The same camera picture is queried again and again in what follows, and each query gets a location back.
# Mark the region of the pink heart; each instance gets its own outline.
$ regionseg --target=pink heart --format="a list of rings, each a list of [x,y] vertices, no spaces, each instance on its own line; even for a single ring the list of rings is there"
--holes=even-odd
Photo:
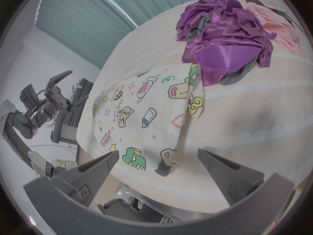
[[[173,124],[175,127],[179,128],[179,129],[181,129],[182,126],[179,126],[178,124],[176,124],[175,121],[178,120],[178,119],[181,118],[181,117],[184,117],[184,115],[185,115],[185,114],[178,115],[176,118],[174,118],[174,120],[171,122],[171,124]]]

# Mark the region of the pink fabric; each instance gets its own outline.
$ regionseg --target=pink fabric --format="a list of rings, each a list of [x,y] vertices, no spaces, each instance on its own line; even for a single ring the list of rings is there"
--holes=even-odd
[[[282,16],[261,5],[238,0],[244,9],[250,10],[262,24],[264,30],[276,33],[274,38],[291,52],[299,54],[300,38],[292,25]]]

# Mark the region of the blue star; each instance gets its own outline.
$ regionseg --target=blue star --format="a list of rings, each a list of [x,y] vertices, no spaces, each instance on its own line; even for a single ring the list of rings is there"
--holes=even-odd
[[[105,110],[105,114],[104,115],[107,115],[107,116],[109,116],[109,113],[110,113],[111,111],[109,110],[109,108],[108,108],[108,110]]]

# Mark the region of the mattress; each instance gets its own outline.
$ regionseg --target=mattress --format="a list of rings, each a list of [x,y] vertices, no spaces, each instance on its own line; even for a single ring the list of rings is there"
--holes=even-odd
[[[286,11],[273,0],[260,0]],[[176,23],[190,1],[167,10],[129,33],[116,46],[89,94],[77,142],[93,158],[109,152],[92,134],[92,105],[109,84],[163,65],[182,63],[186,42],[177,42]],[[168,177],[145,174],[120,160],[111,174],[141,194],[176,208],[216,213],[229,205],[197,158],[198,148],[300,184],[313,165],[313,50],[300,36],[299,55],[276,41],[271,65],[255,64],[236,84],[204,88],[199,119],[186,117],[178,141],[179,170]]]

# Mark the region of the cartoon print fabric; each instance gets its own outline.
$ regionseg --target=cartoon print fabric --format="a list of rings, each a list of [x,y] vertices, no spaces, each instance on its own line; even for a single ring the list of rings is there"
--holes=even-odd
[[[106,150],[118,150],[124,163],[168,176],[179,168],[176,150],[186,114],[203,106],[201,68],[159,67],[107,86],[93,105],[93,133]]]

